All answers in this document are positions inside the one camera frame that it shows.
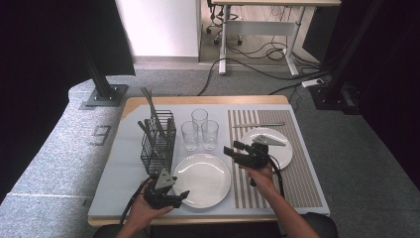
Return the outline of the black post with base plate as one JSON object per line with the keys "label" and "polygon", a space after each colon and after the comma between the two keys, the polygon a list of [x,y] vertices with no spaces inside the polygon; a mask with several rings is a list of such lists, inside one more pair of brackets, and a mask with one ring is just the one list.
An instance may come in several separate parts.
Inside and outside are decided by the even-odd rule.
{"label": "black post with base plate", "polygon": [[84,64],[94,83],[94,90],[84,103],[86,107],[118,107],[125,95],[127,84],[112,84],[106,76],[118,75],[118,66],[111,60],[93,55],[88,47],[83,50]]}

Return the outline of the person's right hand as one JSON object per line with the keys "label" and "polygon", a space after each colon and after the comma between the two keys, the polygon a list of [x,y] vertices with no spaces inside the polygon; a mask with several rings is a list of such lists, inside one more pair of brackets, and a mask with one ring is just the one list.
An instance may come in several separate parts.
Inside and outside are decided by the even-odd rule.
{"label": "person's right hand", "polygon": [[266,165],[261,169],[252,169],[249,167],[243,167],[248,174],[250,179],[255,181],[259,193],[264,197],[268,198],[275,190],[272,181],[272,168],[270,165]]}

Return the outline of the light grey table cover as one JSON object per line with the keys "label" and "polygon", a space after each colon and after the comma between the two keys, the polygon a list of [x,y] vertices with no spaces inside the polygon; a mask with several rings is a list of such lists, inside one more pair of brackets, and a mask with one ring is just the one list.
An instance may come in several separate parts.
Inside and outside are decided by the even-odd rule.
{"label": "light grey table cover", "polygon": [[[228,111],[229,110],[289,110],[293,116],[294,123],[298,127],[299,137],[311,167],[313,177],[316,179],[319,193],[322,195],[323,207],[321,208],[299,208],[294,209],[305,214],[315,212],[324,215],[330,213],[330,208],[325,199],[324,193],[314,171],[312,162],[308,155],[306,146],[300,133],[292,108],[288,104],[203,104],[210,118],[219,124],[218,147],[212,151],[198,148],[188,152],[183,147],[182,136],[176,135],[175,149],[172,159],[171,172],[185,158],[196,154],[208,154],[222,160],[230,170],[231,187],[225,198],[218,204],[208,208],[193,208],[182,204],[179,208],[159,218],[158,224],[184,223],[191,220],[198,223],[207,222],[234,222],[234,221],[257,221],[272,220],[275,215],[258,191],[250,186],[247,173],[240,169],[231,158],[223,153],[223,148],[231,146]],[[150,108],[141,105],[125,116],[120,121],[117,134],[111,148],[108,162],[105,166],[101,180],[98,183],[96,193],[90,206],[88,217],[91,223],[115,222],[120,219],[132,194],[140,186],[142,180],[147,178],[146,169],[141,162],[140,153],[144,133],[141,131],[138,121],[150,115]]]}

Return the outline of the person's left hand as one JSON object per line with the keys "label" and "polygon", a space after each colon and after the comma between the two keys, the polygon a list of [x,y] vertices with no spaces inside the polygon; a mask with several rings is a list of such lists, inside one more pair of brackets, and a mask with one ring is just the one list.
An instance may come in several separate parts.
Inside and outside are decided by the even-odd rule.
{"label": "person's left hand", "polygon": [[166,206],[160,209],[154,209],[144,200],[144,190],[142,189],[134,200],[129,216],[125,225],[129,228],[139,231],[148,226],[155,218],[167,214],[173,210],[173,206]]}

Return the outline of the person's lap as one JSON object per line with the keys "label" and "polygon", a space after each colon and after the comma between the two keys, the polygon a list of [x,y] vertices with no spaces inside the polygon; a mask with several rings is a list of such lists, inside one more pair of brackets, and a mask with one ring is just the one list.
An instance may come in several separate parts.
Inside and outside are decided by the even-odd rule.
{"label": "person's lap", "polygon": [[[301,215],[321,236],[339,238],[335,222],[328,216],[308,212]],[[123,226],[105,225],[92,238],[115,238]],[[278,222],[245,222],[194,225],[155,225],[145,228],[135,238],[290,238]]]}

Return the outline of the grey metal utensil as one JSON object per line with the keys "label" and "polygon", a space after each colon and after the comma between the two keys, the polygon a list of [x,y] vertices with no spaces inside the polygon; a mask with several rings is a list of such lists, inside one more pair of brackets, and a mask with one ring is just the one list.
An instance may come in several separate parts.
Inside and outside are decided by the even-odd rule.
{"label": "grey metal utensil", "polygon": [[[147,89],[145,87],[141,87],[141,92],[144,94],[145,98],[147,99],[147,101],[149,103],[150,99],[149,99],[149,94],[147,93]],[[156,124],[157,130],[160,132],[161,136],[163,137],[164,136],[164,131],[163,131],[163,128],[160,124],[156,108],[155,108],[155,117],[154,118],[155,118],[155,124]]]}

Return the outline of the black wire cutlery basket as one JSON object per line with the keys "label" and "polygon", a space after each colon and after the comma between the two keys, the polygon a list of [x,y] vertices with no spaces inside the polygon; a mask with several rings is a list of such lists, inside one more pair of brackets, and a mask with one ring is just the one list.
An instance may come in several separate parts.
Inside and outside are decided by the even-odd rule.
{"label": "black wire cutlery basket", "polygon": [[[153,142],[152,145],[150,145],[144,133],[142,151],[140,153],[140,158],[147,174],[155,178],[158,177],[162,169],[166,169],[168,172],[171,171],[176,137],[176,127],[172,112],[170,110],[158,110],[157,115],[163,128],[164,136],[162,137],[158,131],[154,117],[142,121],[149,128]],[[166,119],[168,117],[172,117],[173,119],[170,135],[166,134]]]}

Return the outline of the white-legged desk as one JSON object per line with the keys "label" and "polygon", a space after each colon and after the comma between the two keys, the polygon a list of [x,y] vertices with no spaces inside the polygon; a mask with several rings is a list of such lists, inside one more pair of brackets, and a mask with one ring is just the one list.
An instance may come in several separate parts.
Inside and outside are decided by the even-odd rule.
{"label": "white-legged desk", "polygon": [[[293,56],[293,48],[307,7],[337,7],[340,0],[211,0],[223,6],[222,38],[219,52],[219,73],[227,72],[227,37],[229,35],[286,36],[289,43],[282,50],[292,76],[298,74]],[[230,19],[232,6],[287,6],[298,7],[298,17],[294,22],[234,21]]]}

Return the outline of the clear drinking glass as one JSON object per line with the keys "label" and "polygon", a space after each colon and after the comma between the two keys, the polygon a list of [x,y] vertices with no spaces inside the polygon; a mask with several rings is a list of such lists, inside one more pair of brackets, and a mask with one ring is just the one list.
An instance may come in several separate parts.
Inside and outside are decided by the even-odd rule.
{"label": "clear drinking glass", "polygon": [[205,109],[198,108],[192,111],[191,119],[193,121],[193,126],[197,130],[198,137],[202,138],[202,128],[208,122],[208,112]]}
{"label": "clear drinking glass", "polygon": [[183,145],[187,151],[198,148],[198,126],[193,121],[186,121],[181,125]]}
{"label": "clear drinking glass", "polygon": [[203,147],[206,150],[214,150],[218,146],[219,124],[214,120],[208,120],[201,126]]}

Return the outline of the white power strip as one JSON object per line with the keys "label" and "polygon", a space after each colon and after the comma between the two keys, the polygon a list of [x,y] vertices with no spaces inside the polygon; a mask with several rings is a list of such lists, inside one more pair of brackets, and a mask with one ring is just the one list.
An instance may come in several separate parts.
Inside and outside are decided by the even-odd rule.
{"label": "white power strip", "polygon": [[305,80],[301,82],[302,87],[306,88],[306,87],[310,87],[310,86],[315,86],[315,85],[320,85],[325,83],[325,81],[322,78],[315,78],[315,79],[310,79],[310,80]]}

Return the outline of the black office chair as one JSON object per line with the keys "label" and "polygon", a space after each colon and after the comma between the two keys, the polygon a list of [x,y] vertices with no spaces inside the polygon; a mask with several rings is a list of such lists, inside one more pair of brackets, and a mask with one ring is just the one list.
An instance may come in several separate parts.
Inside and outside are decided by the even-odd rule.
{"label": "black office chair", "polygon": [[[224,8],[221,5],[217,5],[217,4],[213,4],[212,0],[206,0],[207,1],[207,6],[209,8],[210,11],[210,20],[211,20],[211,24],[208,25],[205,29],[206,34],[211,34],[212,33],[212,29],[219,29],[219,32],[216,34],[216,36],[214,37],[213,43],[215,46],[218,46],[220,44],[220,40],[222,37],[222,28],[223,28],[223,17],[224,17]],[[216,8],[220,6],[220,11],[217,12]],[[230,20],[241,20],[243,21],[244,19],[236,14],[230,14]],[[241,46],[243,43],[243,37],[241,35],[237,35],[237,44],[238,46]]]}

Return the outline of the white plate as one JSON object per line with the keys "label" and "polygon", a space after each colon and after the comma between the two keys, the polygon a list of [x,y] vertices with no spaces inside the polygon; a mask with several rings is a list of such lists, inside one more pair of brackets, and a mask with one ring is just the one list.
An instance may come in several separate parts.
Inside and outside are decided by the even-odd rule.
{"label": "white plate", "polygon": [[219,158],[196,154],[182,160],[173,170],[172,190],[176,195],[189,194],[182,202],[193,208],[208,208],[221,202],[231,187],[231,174]]}
{"label": "white plate", "polygon": [[253,139],[258,135],[264,135],[282,143],[282,145],[269,145],[268,154],[276,158],[277,166],[282,170],[292,160],[293,149],[288,139],[281,133],[269,128],[256,128],[247,132],[241,139],[241,142],[251,145]]}

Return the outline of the metal fork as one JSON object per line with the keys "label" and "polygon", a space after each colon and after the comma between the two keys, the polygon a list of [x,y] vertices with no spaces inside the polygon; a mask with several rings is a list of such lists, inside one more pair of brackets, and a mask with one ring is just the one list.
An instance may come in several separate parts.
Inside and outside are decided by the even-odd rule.
{"label": "metal fork", "polygon": [[147,89],[147,93],[149,94],[149,104],[150,104],[150,107],[151,107],[151,115],[152,115],[152,117],[155,117],[155,106],[154,106],[154,103],[153,103],[153,98],[152,98],[152,91],[150,90],[150,89]]}

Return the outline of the striped woven placemat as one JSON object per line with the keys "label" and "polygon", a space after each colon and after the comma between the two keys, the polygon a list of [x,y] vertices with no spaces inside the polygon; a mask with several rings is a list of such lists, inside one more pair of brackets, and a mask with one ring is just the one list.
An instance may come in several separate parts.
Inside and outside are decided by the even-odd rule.
{"label": "striped woven placemat", "polygon": [[[246,123],[278,123],[284,126],[233,128]],[[283,134],[291,143],[293,156],[291,162],[282,170],[282,185],[285,199],[295,208],[321,208],[322,195],[319,193],[316,179],[308,164],[304,145],[299,137],[298,127],[289,110],[229,110],[228,126],[230,141],[241,141],[242,137],[256,128],[269,128]]]}

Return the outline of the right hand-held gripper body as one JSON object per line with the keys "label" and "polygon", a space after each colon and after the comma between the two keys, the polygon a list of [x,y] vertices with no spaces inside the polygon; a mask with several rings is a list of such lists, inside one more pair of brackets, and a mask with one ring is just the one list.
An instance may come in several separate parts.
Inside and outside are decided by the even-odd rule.
{"label": "right hand-held gripper body", "polygon": [[254,169],[262,168],[266,164],[271,164],[275,169],[280,170],[277,166],[278,161],[276,158],[268,154],[269,145],[282,145],[281,142],[268,138],[264,135],[258,135],[253,139],[251,151],[243,155],[241,164]]}

